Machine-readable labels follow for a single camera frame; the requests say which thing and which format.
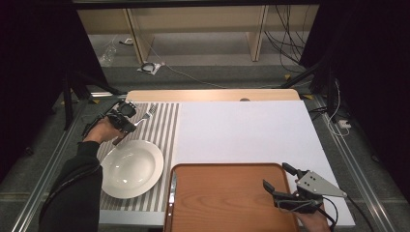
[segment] gray striped surface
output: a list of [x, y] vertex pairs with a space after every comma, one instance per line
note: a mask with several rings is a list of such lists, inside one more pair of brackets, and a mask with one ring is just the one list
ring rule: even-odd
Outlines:
[[[152, 104], [154, 103], [138, 103], [137, 113], [130, 121], [135, 123], [148, 111]], [[154, 116], [139, 124], [135, 132], [130, 133], [121, 141], [121, 143], [124, 143], [137, 139], [146, 140], [156, 144], [160, 148], [163, 155], [163, 172], [157, 183], [144, 194], [130, 199], [111, 197], [102, 190], [101, 210], [141, 212], [163, 212], [165, 210], [180, 107], [179, 103], [159, 102], [157, 112]], [[98, 159], [103, 161], [105, 156], [113, 148], [114, 146], [111, 142], [102, 144], [97, 154]]]

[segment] wire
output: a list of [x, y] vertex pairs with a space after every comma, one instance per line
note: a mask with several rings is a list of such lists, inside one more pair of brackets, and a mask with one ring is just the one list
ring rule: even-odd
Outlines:
[[304, 24], [303, 24], [303, 26], [302, 26], [302, 38], [301, 38], [301, 41], [302, 41], [303, 44], [306, 44], [305, 41], [304, 41], [304, 34], [305, 34], [305, 25], [306, 25], [306, 22], [307, 22], [308, 10], [309, 10], [309, 9], [310, 9], [310, 5], [307, 6], [307, 10], [306, 10], [306, 12], [305, 12]]
[[313, 122], [314, 120], [316, 120], [317, 118], [319, 118], [320, 115], [323, 115], [325, 112], [321, 112], [321, 113], [317, 113], [316, 115], [314, 115], [314, 117], [311, 119], [311, 121]]
[[[299, 66], [299, 60], [300, 60], [300, 56], [302, 56], [299, 48], [303, 49], [302, 46], [300, 45], [296, 45], [296, 43], [294, 42], [294, 40], [292, 39], [292, 36], [290, 35], [290, 13], [291, 13], [291, 6], [288, 5], [285, 7], [283, 15], [281, 15], [281, 13], [279, 12], [278, 6], [275, 5], [275, 8], [277, 10], [280, 22], [284, 28], [284, 34], [283, 34], [283, 38], [282, 41], [279, 41], [277, 39], [275, 39], [270, 32], [266, 32], [265, 31], [265, 35], [267, 36], [269, 42], [271, 43], [271, 45], [279, 52], [279, 61], [280, 64], [282, 65], [282, 67], [289, 71], [289, 72], [293, 72], [293, 73], [301, 73], [302, 71], [294, 71], [294, 70], [289, 70], [288, 68], [286, 68], [283, 65], [283, 61], [282, 61], [282, 55], [287, 57], [289, 60], [291, 60], [295, 65]], [[300, 35], [296, 32], [296, 35], [299, 37], [299, 39], [302, 41], [302, 38], [300, 37]], [[289, 37], [289, 41], [290, 43], [286, 43], [286, 37]], [[284, 49], [283, 46], [284, 45], [288, 45], [290, 47], [290, 51], [291, 54], [287, 54]]]
[[335, 117], [335, 115], [337, 114], [338, 109], [340, 108], [340, 90], [339, 90], [339, 88], [338, 88], [337, 81], [335, 81], [335, 84], [336, 84], [336, 87], [337, 87], [337, 107], [336, 107], [335, 112], [334, 112], [334, 113], [332, 114], [332, 116], [328, 119], [328, 123], [326, 124], [326, 126], [328, 127], [329, 131], [330, 131], [332, 134], [334, 134], [334, 135], [336, 135], [336, 136], [344, 137], [344, 136], [348, 135], [349, 132], [350, 132], [350, 130], [349, 130], [348, 128], [346, 128], [347, 133], [337, 133], [337, 132], [335, 132], [335, 131], [333, 130], [333, 128], [330, 126], [331, 121], [332, 121], [332, 118]]
[[311, 113], [311, 112], [320, 112], [320, 113], [324, 113], [324, 112], [326, 112], [326, 106], [322, 106], [322, 107], [318, 107], [318, 108], [315, 108], [315, 109], [311, 109], [310, 111], [309, 111], [309, 113]]
[[[297, 200], [279, 200], [278, 202], [278, 209], [283, 212], [283, 213], [293, 213], [293, 212], [297, 212], [299, 209], [304, 208], [305, 206], [308, 205], [314, 205], [315, 201], [314, 200], [307, 200], [307, 201], [297, 201]], [[281, 203], [305, 203], [303, 205], [300, 205], [298, 207], [293, 208], [292, 210], [286, 210], [284, 211], [283, 208], [280, 207]]]
[[338, 221], [338, 211], [337, 211], [337, 207], [336, 207], [335, 203], [334, 203], [333, 201], [331, 201], [329, 198], [323, 197], [323, 199], [325, 199], [325, 200], [329, 201], [330, 203], [332, 203], [332, 205], [334, 206], [335, 211], [336, 211], [335, 224], [334, 224], [334, 226], [331, 226], [331, 229], [333, 230], [333, 229], [335, 228], [336, 224], [337, 224], [337, 221]]
[[123, 45], [133, 45], [132, 39], [126, 39], [124, 42], [119, 41], [118, 43]]
[[[148, 46], [150, 47], [150, 50], [151, 50], [160, 60], [163, 60], [163, 59], [159, 56], [159, 54], [154, 50], [154, 48], [152, 48], [151, 45], [150, 45], [147, 41], [144, 40], [144, 38], [141, 37], [140, 39], [141, 39], [143, 42], [145, 42], [146, 44], [148, 44]], [[229, 87], [222, 86], [222, 85], [218, 85], [218, 84], [214, 84], [214, 83], [210, 83], [210, 82], [206, 82], [206, 81], [202, 81], [202, 80], [199, 80], [199, 79], [197, 79], [197, 78], [195, 78], [195, 77], [193, 77], [193, 76], [191, 76], [191, 75], [189, 75], [189, 74], [186, 74], [186, 73], [184, 73], [184, 72], [176, 71], [175, 69], [173, 69], [173, 68], [171, 68], [169, 65], [167, 65], [166, 62], [163, 62], [163, 64], [164, 64], [166, 67], [168, 67], [171, 71], [173, 71], [173, 72], [175, 72], [175, 73], [178, 73], [178, 74], [181, 74], [181, 75], [184, 75], [184, 76], [186, 76], [186, 77], [188, 77], [188, 78], [190, 78], [190, 79], [192, 79], [192, 80], [194, 80], [194, 81], [197, 81], [197, 82], [199, 82], [199, 83], [207, 84], [207, 85], [211, 85], [211, 86], [215, 86], [215, 87], [218, 87], [218, 88], [221, 88], [221, 89], [230, 89]], [[303, 83], [303, 84], [300, 84], [300, 85], [295, 85], [295, 86], [303, 86], [303, 85], [306, 85], [306, 84], [308, 84], [308, 83], [311, 83], [311, 81], [306, 82], [306, 83]], [[253, 89], [263, 89], [263, 88], [268, 88], [268, 87], [272, 88], [272, 87], [280, 87], [280, 86], [281, 86], [281, 85], [263, 85], [263, 86], [252, 87], [252, 88], [253, 88]]]
[[114, 41], [115, 41], [115, 39], [117, 39], [117, 37], [118, 37], [118, 35], [115, 35], [114, 38], [112, 38], [111, 41], [105, 43], [104, 45], [102, 45], [102, 46], [100, 46], [100, 47], [98, 47], [98, 48], [94, 48], [94, 50], [100, 50], [101, 48], [106, 47], [106, 46], [108, 46], [108, 45], [112, 45], [115, 49], [117, 49], [117, 47], [114, 45]]
[[320, 214], [324, 215], [329, 221], [332, 222], [332, 225], [329, 226], [329, 228], [331, 229], [331, 231], [334, 231], [335, 226], [336, 226], [335, 220], [330, 215], [328, 215], [328, 213], [326, 213], [326, 211], [322, 210], [320, 207], [316, 206], [316, 209], [317, 209], [317, 211], [320, 212]]
[[362, 215], [362, 217], [365, 219], [368, 228], [370, 228], [370, 231], [374, 231], [373, 226], [371, 226], [370, 220], [368, 220], [368, 218], [366, 217], [365, 213], [362, 211], [362, 209], [353, 201], [353, 199], [347, 195], [347, 199], [350, 200], [350, 202], [352, 202], [353, 206], [356, 207], [356, 209], [359, 211], [359, 213]]

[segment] ceramic plate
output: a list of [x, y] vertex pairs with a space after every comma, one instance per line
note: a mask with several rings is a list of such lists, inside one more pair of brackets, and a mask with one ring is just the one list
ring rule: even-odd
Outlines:
[[161, 150], [153, 143], [131, 140], [111, 150], [102, 161], [102, 190], [127, 199], [148, 191], [163, 170]]

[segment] black cable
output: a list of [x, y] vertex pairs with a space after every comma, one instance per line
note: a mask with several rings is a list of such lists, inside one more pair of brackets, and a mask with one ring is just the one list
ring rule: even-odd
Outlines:
[[299, 81], [311, 76], [312, 74], [315, 74], [317, 69], [320, 67], [320, 62], [313, 65], [312, 67], [308, 68], [307, 70], [301, 72], [297, 76], [293, 77], [291, 80], [287, 81], [286, 83], [280, 85], [280, 89], [288, 89], [298, 83]]
[[119, 44], [122, 44], [122, 45], [133, 45], [132, 43], [124, 43], [124, 42], [122, 42], [122, 41], [120, 41], [120, 42], [118, 42]]
[[[283, 35], [283, 40], [282, 40], [282, 43], [280, 44], [280, 49], [279, 49], [279, 50], [280, 50], [280, 53], [283, 52], [283, 43], [284, 43], [285, 38], [286, 38], [286, 33]], [[291, 59], [294, 63], [299, 63], [299, 60], [293, 59], [292, 55], [290, 55], [290, 59]], [[279, 60], [280, 60], [280, 64], [281, 64], [286, 70], [288, 70], [288, 69], [283, 65], [281, 55], [279, 56]]]
[[313, 122], [314, 120], [316, 120], [319, 116], [323, 115], [325, 112], [321, 112], [321, 113], [317, 113], [316, 115], [314, 115], [314, 117], [311, 119], [311, 121]]
[[335, 211], [336, 211], [335, 225], [336, 225], [336, 224], [337, 224], [337, 221], [338, 221], [338, 210], [337, 210], [337, 207], [336, 207], [335, 203], [334, 203], [333, 201], [331, 201], [329, 198], [323, 197], [323, 199], [329, 201], [329, 202], [332, 203], [332, 205], [335, 207]]
[[303, 46], [300, 46], [300, 45], [295, 45], [295, 44], [291, 44], [291, 43], [283, 43], [283, 42], [279, 41], [278, 39], [276, 39], [274, 36], [272, 36], [270, 32], [266, 32], [266, 31], [265, 31], [265, 34], [266, 34], [267, 36], [269, 35], [268, 37], [271, 37], [272, 40], [274, 40], [274, 41], [277, 42], [277, 43], [280, 43], [280, 44], [283, 44], [283, 45], [289, 45], [289, 46], [294, 45], [294, 46], [297, 46], [297, 47], [299, 47], [299, 48], [304, 48]]
[[306, 22], [307, 22], [308, 10], [309, 10], [309, 9], [310, 9], [310, 5], [308, 5], [307, 11], [305, 12], [304, 25], [302, 26], [302, 38], [301, 38], [301, 41], [302, 41], [303, 44], [306, 44], [305, 41], [304, 41], [304, 33], [305, 33], [305, 25], [306, 25]]
[[[282, 42], [284, 43], [284, 40], [286, 39], [287, 28], [286, 28], [286, 26], [285, 26], [285, 23], [283, 22], [282, 17], [280, 16], [280, 12], [279, 12], [279, 9], [278, 9], [278, 5], [275, 5], [275, 8], [277, 9], [277, 13], [278, 13], [280, 22], [281, 22], [281, 24], [282, 24], [282, 26], [283, 26], [283, 28], [284, 28], [284, 30], [285, 30], [285, 33], [284, 33], [284, 35], [283, 35], [283, 40], [282, 40]], [[280, 44], [280, 49], [279, 49], [280, 54], [282, 53], [283, 43]], [[280, 63], [282, 64], [281, 55], [279, 56], [279, 60], [280, 60]]]
[[[286, 22], [284, 22], [284, 14], [283, 14], [283, 19], [282, 19], [282, 17], [280, 16], [280, 13], [278, 12], [278, 16], [279, 16], [279, 18], [280, 18], [280, 21], [281, 21], [281, 23], [282, 23], [282, 26], [283, 26], [283, 28], [284, 28], [284, 35], [283, 35], [283, 40], [282, 40], [282, 42], [284, 43], [284, 41], [285, 41], [285, 39], [286, 39], [286, 35], [288, 35], [289, 36], [289, 41], [290, 41], [290, 43], [291, 44], [293, 44], [293, 41], [292, 41], [292, 37], [290, 36], [290, 34], [289, 34], [289, 14], [287, 15], [287, 21]], [[295, 54], [295, 51], [294, 51], [294, 49], [293, 49], [293, 46], [291, 46], [290, 47], [290, 49], [291, 49], [291, 51], [293, 51], [293, 53]], [[299, 63], [299, 59], [298, 59], [298, 57], [295, 57], [295, 60], [296, 60], [296, 63]]]
[[333, 232], [333, 231], [335, 230], [335, 226], [336, 226], [335, 220], [334, 220], [332, 217], [330, 217], [330, 216], [328, 215], [328, 213], [326, 213], [326, 212], [325, 212], [324, 210], [322, 210], [320, 207], [316, 206], [316, 208], [317, 208], [317, 211], [320, 212], [320, 214], [324, 215], [329, 221], [332, 222], [332, 225], [329, 226], [329, 228], [330, 228], [331, 231]]
[[311, 109], [311, 110], [309, 111], [309, 113], [312, 113], [312, 112], [323, 112], [323, 111], [326, 111], [326, 109], [327, 109], [326, 106], [322, 106], [322, 107], [318, 107], [318, 108]]
[[292, 60], [293, 62], [298, 62], [297, 60], [295, 60], [293, 57], [291, 57], [289, 54], [287, 54], [285, 51], [281, 50], [280, 47], [275, 44], [275, 42], [272, 41], [271, 37], [268, 34], [269, 32], [265, 32], [265, 35], [268, 37], [269, 42], [271, 43], [271, 45], [282, 55], [286, 56], [287, 58], [289, 58], [290, 60]]
[[299, 40], [301, 40], [302, 44], [306, 44], [306, 43], [304, 42], [304, 39], [299, 35], [299, 33], [298, 33], [297, 31], [295, 31], [295, 33], [296, 33], [296, 35], [298, 36]]
[[366, 215], [365, 215], [365, 213], [362, 211], [362, 209], [359, 208], [359, 206], [353, 201], [353, 199], [352, 199], [349, 195], [347, 195], [347, 199], [349, 199], [350, 202], [352, 202], [353, 206], [356, 207], [356, 209], [359, 211], [359, 213], [360, 213], [360, 214], [362, 215], [362, 217], [365, 219], [365, 221], [366, 221], [366, 223], [367, 223], [367, 225], [368, 225], [368, 228], [370, 228], [370, 231], [373, 232], [373, 231], [374, 231], [373, 226], [371, 226], [370, 220], [368, 220], [368, 218], [366, 217]]
[[299, 56], [302, 56], [302, 54], [299, 51], [298, 47], [296, 46], [295, 41], [293, 41], [292, 37], [290, 36], [290, 9], [291, 9], [291, 6], [287, 5], [286, 6], [286, 10], [287, 10], [286, 31], [287, 31], [287, 35], [289, 36], [290, 42], [293, 44], [292, 51], [295, 54], [295, 57], [298, 57], [294, 49], [296, 49], [296, 51], [299, 53]]
[[[312, 203], [314, 203], [313, 200], [307, 200], [307, 201], [297, 201], [297, 200], [278, 200], [278, 209], [283, 212], [283, 213], [292, 213], [292, 212], [298, 212], [299, 209], [304, 208], [305, 206], [309, 206], [312, 205]], [[280, 204], [284, 202], [284, 203], [305, 203], [303, 205], [297, 206], [295, 208], [293, 208], [292, 210], [287, 210], [285, 208], [281, 208]]]

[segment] floor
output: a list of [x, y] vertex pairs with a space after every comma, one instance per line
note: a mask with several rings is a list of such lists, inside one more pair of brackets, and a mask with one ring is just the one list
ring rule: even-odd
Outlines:
[[[277, 38], [283, 37], [281, 34], [274, 34], [274, 36]], [[139, 67], [132, 46], [119, 44], [119, 42], [125, 42], [128, 37], [128, 35], [90, 36], [90, 41], [99, 58], [103, 56], [108, 47], [115, 47], [116, 52], [112, 64], [109, 65], [109, 68], [104, 68], [108, 81], [113, 86], [121, 85], [126, 88], [124, 89], [126, 91], [127, 88], [150, 88], [151, 85], [141, 87], [140, 85], [129, 84], [130, 80], [128, 79], [127, 81], [124, 80], [126, 78], [132, 79], [132, 74], [131, 76], [116, 74], [118, 72], [114, 68], [128, 68], [136, 72], [136, 69]], [[289, 54], [293, 52], [288, 48], [286, 49], [286, 52]], [[225, 72], [224, 68], [226, 67], [234, 67], [238, 70], [240, 67], [245, 67], [244, 69], [248, 70], [263, 70], [267, 69], [268, 66], [277, 66], [281, 69], [281, 73], [278, 74], [274, 83], [278, 85], [286, 81], [285, 77], [287, 75], [295, 76], [297, 72], [303, 69], [295, 66], [295, 63], [289, 59], [279, 55], [272, 48], [266, 37], [263, 40], [259, 61], [252, 62], [246, 37], [243, 33], [156, 35], [153, 50], [148, 61], [166, 64], [174, 68], [175, 72], [171, 70], [170, 76], [172, 73], [183, 73], [182, 76], [185, 81], [189, 80], [196, 83], [194, 87], [192, 87], [193, 85], [187, 85], [186, 88], [216, 88], [213, 85], [214, 83], [204, 83], [204, 81], [200, 80], [200, 75], [206, 72], [203, 69], [209, 67], [213, 68], [214, 72]], [[184, 67], [192, 67], [195, 72], [185, 73]], [[298, 83], [295, 89], [300, 94], [308, 94], [310, 80], [311, 78], [307, 78]], [[257, 81], [252, 84], [252, 86], [243, 84], [241, 87], [275, 87], [272, 81], [269, 82], [271, 86], [266, 86], [267, 83]], [[306, 103], [307, 110], [326, 105], [326, 99], [322, 96], [313, 96], [313, 100], [304, 99], [304, 102]], [[82, 112], [82, 116], [79, 119], [80, 123], [84, 123], [83, 121], [92, 117], [90, 115], [95, 110], [94, 107], [92, 104], [87, 106], [87, 109]], [[64, 136], [62, 131], [64, 126], [64, 106], [61, 104], [61, 100], [56, 103], [54, 109], [55, 115], [47, 120], [44, 129], [40, 131], [33, 145], [35, 155], [22, 157], [6, 180], [0, 185], [1, 232], [13, 230], [15, 221], [25, 207], [25, 202], [30, 198], [36, 183], [41, 178], [42, 170], [45, 169], [46, 163], [50, 159], [50, 154], [56, 152], [54, 151], [56, 144], [58, 144], [60, 137]], [[353, 202], [365, 212], [374, 231], [407, 231], [407, 228], [410, 228], [408, 220], [410, 218], [409, 204], [400, 194], [387, 171], [384, 170], [383, 165], [377, 162], [371, 147], [366, 141], [366, 136], [360, 129], [360, 125], [355, 121], [354, 117], [348, 115], [348, 106], [342, 103], [337, 114], [337, 117], [340, 115], [349, 117], [348, 120], [352, 125], [349, 134], [345, 136], [336, 136], [334, 131], [330, 130], [330, 128], [333, 130], [337, 128], [328, 126], [329, 118], [326, 115], [315, 112], [312, 112], [310, 115], [325, 154], [328, 156], [329, 163], [334, 169], [339, 186], [347, 189]], [[346, 131], [337, 130], [336, 133], [346, 133]], [[74, 131], [71, 136], [77, 135], [77, 131]], [[357, 225], [353, 228], [338, 228], [337, 231], [370, 231], [364, 218], [352, 201], [346, 199], [346, 202]], [[36, 231], [36, 219], [37, 215], [34, 215], [32, 222], [27, 225], [26, 231]], [[113, 227], [107, 225], [102, 225], [100, 228], [100, 231], [107, 232], [146, 230], [146, 228], [137, 229], [129, 226]]]

